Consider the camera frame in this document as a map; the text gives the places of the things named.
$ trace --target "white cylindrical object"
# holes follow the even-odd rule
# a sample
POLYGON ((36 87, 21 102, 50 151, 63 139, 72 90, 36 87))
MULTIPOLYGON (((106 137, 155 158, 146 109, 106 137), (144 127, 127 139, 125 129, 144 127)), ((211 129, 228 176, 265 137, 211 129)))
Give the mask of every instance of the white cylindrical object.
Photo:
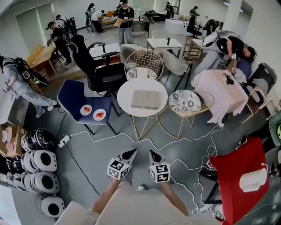
POLYGON ((261 185, 264 185, 267 180, 267 170, 263 168, 258 171, 243 174, 240 178, 240 188, 244 192, 256 191, 261 185))

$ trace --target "red cloth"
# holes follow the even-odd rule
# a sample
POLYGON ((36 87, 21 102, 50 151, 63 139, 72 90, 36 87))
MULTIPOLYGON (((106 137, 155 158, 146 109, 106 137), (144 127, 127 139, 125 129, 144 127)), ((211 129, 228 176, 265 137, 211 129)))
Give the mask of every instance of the red cloth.
POLYGON ((243 192, 239 186, 240 177, 249 172, 265 168, 262 143, 259 138, 248 138, 248 144, 226 155, 210 158, 216 168, 223 202, 223 225, 231 225, 245 216, 264 196, 269 187, 268 177, 258 191, 243 192))

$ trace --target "black t-shirt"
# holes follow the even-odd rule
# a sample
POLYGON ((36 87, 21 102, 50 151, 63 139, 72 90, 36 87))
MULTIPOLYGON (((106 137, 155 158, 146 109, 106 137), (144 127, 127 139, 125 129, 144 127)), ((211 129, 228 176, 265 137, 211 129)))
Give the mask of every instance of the black t-shirt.
MULTIPOLYGON (((133 8, 129 7, 127 9, 123 9, 122 7, 119 9, 119 11, 117 12, 117 15, 120 19, 124 19, 125 17, 130 18, 134 18, 135 16, 135 11, 133 8)), ((120 28, 129 28, 132 26, 133 21, 129 21, 127 23, 122 23, 120 25, 120 28)))
POLYGON ((216 20, 212 20, 209 24, 209 26, 207 27, 207 34, 211 34, 211 26, 213 26, 213 32, 216 30, 216 28, 219 26, 219 22, 216 20))
MULTIPOLYGON (((228 39, 232 42, 232 53, 235 53, 239 58, 244 58, 242 50, 246 47, 245 43, 234 36, 229 36, 228 39)), ((226 38, 221 38, 216 42, 218 48, 225 54, 228 54, 227 41, 226 38)))
POLYGON ((63 30, 61 27, 57 26, 54 30, 53 30, 53 36, 58 37, 58 40, 55 41, 55 45, 59 46, 62 45, 64 43, 63 39, 62 39, 62 35, 63 35, 63 30))

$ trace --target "table covered with pink cloth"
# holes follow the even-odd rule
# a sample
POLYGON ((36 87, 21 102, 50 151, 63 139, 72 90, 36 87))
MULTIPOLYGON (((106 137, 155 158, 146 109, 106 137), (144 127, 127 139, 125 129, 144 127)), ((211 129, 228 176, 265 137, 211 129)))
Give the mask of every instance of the table covered with pink cloth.
POLYGON ((210 109, 213 117, 208 123, 218 123, 223 127, 222 119, 225 114, 240 114, 248 101, 248 95, 227 70, 204 70, 194 78, 195 90, 209 92, 215 98, 215 104, 210 109), (227 74, 232 77, 234 84, 227 85, 227 74))

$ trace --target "gray floor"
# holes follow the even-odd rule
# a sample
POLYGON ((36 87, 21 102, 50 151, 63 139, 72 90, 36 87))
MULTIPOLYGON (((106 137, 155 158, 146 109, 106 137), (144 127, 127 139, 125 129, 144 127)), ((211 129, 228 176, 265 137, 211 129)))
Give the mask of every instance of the gray floor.
MULTIPOLYGON (((85 37, 89 36, 86 30, 82 30, 79 33, 83 34, 85 37)), ((156 24, 151 26, 150 38, 163 38, 168 34, 164 30, 164 24, 156 24)), ((182 35, 169 35, 172 38, 176 38, 182 44, 185 43, 185 36, 182 35)), ((114 43, 118 41, 118 34, 115 29, 106 30, 103 34, 98 34, 90 36, 86 40, 86 45, 90 45, 93 42, 105 41, 107 44, 114 43)), ((135 43, 146 46, 146 36, 138 35, 134 38, 135 43)), ((164 75, 161 77, 160 82, 165 84, 168 94, 171 94, 175 85, 177 84, 179 77, 176 75, 171 75, 167 81, 167 71, 164 71, 164 75)), ((185 79, 179 86, 182 89, 185 84, 185 79)), ((52 90, 47 93, 47 96, 56 99, 59 89, 52 90)), ((91 92, 87 84, 85 85, 85 95, 95 96, 96 94, 91 92)), ((121 133, 125 132, 135 140, 135 135, 130 124, 128 115, 121 112, 121 116, 117 117, 114 111, 110 115, 109 122, 114 127, 114 129, 121 133)), ((265 123, 265 115, 263 111, 260 111, 258 115, 254 116, 245 124, 241 125, 248 115, 243 111, 242 114, 233 116, 229 115, 223 131, 217 131, 213 134, 213 141, 216 144, 216 149, 218 155, 225 155, 235 150, 238 145, 239 138, 243 134, 249 134, 252 131, 260 128, 265 123)), ((29 106, 28 113, 25 120, 25 128, 32 129, 35 127, 44 127, 55 135, 57 135, 61 120, 64 117, 63 113, 58 113, 58 109, 54 109, 52 112, 45 113, 40 119, 35 119, 34 107, 29 106)), ((211 113, 205 112, 195 117, 194 126, 191 128, 186 121, 183 125, 180 138, 197 139, 201 136, 209 133, 215 124, 206 126, 206 121, 211 118, 211 113)), ((180 126, 180 118, 170 110, 164 111, 159 119, 161 120, 164 127, 166 127, 174 135, 180 126)), ((138 118, 137 127, 140 127, 145 123, 144 118, 138 118)), ((94 136, 95 140, 101 140, 113 136, 112 131, 107 127, 90 126, 90 128, 97 132, 94 136)), ((75 134, 84 131, 85 127, 81 124, 76 123, 69 115, 62 124, 61 133, 58 136, 60 140, 63 134, 75 134)), ((158 123, 145 135, 144 139, 151 139, 157 148, 162 148, 166 144, 175 141, 172 137, 167 135, 159 126, 158 123)), ((163 148, 161 153, 164 154, 168 162, 171 163, 175 159, 181 159, 190 168, 195 168, 201 166, 202 156, 207 154, 207 147, 212 143, 210 136, 202 138, 199 141, 180 141, 177 143, 170 144, 169 146, 163 148)), ((148 151, 150 149, 155 149, 150 141, 143 141, 135 143, 131 141, 127 136, 120 135, 115 138, 110 138, 105 141, 93 142, 90 137, 83 133, 71 137, 68 147, 73 152, 74 157, 78 161, 79 165, 88 176, 90 182, 96 187, 99 192, 102 192, 106 186, 110 183, 107 177, 107 164, 112 157, 115 157, 120 152, 124 150, 130 150, 133 148, 138 149, 138 155, 133 164, 133 187, 136 188, 139 185, 145 184, 147 188, 159 188, 159 185, 155 184, 148 173, 148 151)), ((67 205, 70 201, 74 200, 82 204, 85 208, 89 206, 97 199, 97 194, 94 192, 89 183, 87 183, 86 178, 82 175, 81 171, 75 164, 74 160, 70 157, 70 154, 66 147, 56 151, 58 159, 58 170, 57 175, 60 179, 61 192, 60 196, 64 199, 67 205)), ((271 162, 277 162, 277 149, 272 150, 267 153, 268 165, 271 162)), ((177 182, 184 183, 195 195, 195 200, 199 207, 203 205, 200 203, 201 188, 194 187, 193 184, 197 181, 198 171, 188 171, 182 164, 175 163, 171 167, 171 174, 177 180, 177 182)), ((200 182, 203 184, 203 199, 206 199, 208 193, 213 187, 213 183, 201 178, 200 182)), ((180 199, 187 206, 190 214, 195 208, 195 204, 192 201, 192 195, 188 193, 184 187, 177 184, 173 184, 172 188, 180 199)), ((273 201, 277 201, 277 208, 273 211, 271 206, 265 206, 260 210, 253 212, 251 215, 244 217, 239 224, 273 224, 280 215, 280 179, 274 178, 270 179, 270 190, 255 207, 262 206, 264 204, 273 204, 273 201)))

